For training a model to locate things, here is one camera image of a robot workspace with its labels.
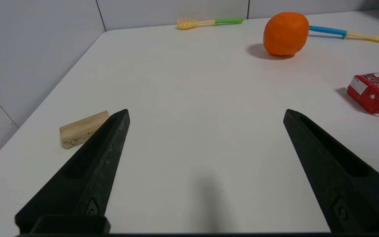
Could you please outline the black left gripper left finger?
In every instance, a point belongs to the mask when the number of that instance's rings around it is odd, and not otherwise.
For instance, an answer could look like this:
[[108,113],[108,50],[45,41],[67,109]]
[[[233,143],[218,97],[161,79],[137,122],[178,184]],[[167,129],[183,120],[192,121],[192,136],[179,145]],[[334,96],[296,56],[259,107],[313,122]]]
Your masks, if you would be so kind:
[[21,235],[103,235],[125,144],[127,109],[112,114],[15,215]]

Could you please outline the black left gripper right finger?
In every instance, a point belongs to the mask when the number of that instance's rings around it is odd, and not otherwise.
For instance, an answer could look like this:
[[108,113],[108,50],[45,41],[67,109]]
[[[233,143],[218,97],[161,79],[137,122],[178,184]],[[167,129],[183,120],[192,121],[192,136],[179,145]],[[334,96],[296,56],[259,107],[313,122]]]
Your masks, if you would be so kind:
[[379,173],[304,114],[283,123],[331,232],[379,235]]

